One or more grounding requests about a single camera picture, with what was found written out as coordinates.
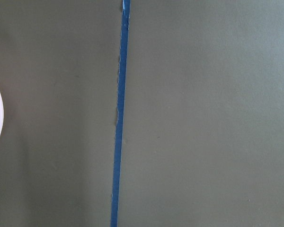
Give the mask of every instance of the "blue tape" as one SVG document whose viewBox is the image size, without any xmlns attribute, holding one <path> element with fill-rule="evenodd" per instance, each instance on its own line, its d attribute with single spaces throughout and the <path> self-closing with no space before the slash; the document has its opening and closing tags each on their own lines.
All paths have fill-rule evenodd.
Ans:
<svg viewBox="0 0 284 227">
<path fill-rule="evenodd" d="M 118 222 L 129 10 L 130 10 L 130 0 L 123 0 L 119 81 L 118 81 L 118 101 L 117 101 L 118 120 L 115 128 L 115 157 L 114 157 L 112 210 L 111 210 L 111 223 L 110 223 L 111 227 L 117 227 L 117 222 Z"/>
</svg>

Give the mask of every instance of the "gray floor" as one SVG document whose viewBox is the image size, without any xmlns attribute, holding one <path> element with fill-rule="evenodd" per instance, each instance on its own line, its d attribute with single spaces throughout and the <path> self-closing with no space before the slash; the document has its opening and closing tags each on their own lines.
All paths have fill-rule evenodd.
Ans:
<svg viewBox="0 0 284 227">
<path fill-rule="evenodd" d="M 109 226 L 120 7 L 0 0 L 0 227 Z"/>
<path fill-rule="evenodd" d="M 133 0 L 119 227 L 284 227 L 284 0 Z"/>
</svg>

